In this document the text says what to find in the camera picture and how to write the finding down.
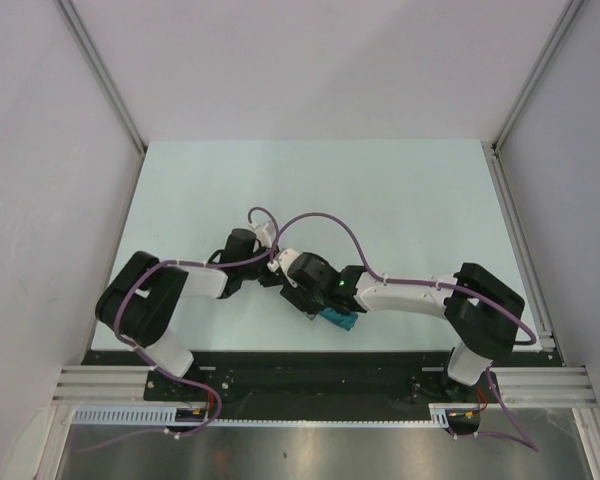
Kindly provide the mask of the teal satin napkin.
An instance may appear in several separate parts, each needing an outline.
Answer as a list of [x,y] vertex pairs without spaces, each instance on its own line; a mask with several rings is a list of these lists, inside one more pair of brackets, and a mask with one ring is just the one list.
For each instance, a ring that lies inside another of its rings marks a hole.
[[358,314],[355,312],[341,313],[332,308],[323,309],[319,315],[336,327],[346,331],[351,331],[358,319]]

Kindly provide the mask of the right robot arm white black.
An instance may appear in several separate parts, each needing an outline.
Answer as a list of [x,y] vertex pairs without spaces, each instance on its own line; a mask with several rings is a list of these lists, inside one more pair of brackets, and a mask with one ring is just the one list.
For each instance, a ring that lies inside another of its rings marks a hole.
[[350,329],[360,314],[401,311],[449,322],[460,338],[441,376],[453,401],[473,394],[483,372],[510,356],[522,328],[524,299],[475,263],[451,275],[413,281],[381,278],[362,265],[338,271],[313,253],[282,251],[268,264],[281,295],[308,317],[321,315]]

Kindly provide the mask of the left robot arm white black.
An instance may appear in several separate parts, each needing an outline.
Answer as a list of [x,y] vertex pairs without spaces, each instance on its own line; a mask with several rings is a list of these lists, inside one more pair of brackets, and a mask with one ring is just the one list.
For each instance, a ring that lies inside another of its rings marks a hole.
[[201,376],[191,369],[193,354],[169,328],[178,301],[183,296],[224,300],[245,281],[278,285],[267,267],[276,234],[272,221],[235,228],[205,263],[168,263],[137,251],[99,298],[95,316],[152,365],[169,372],[165,385],[171,393],[190,399],[200,390]]

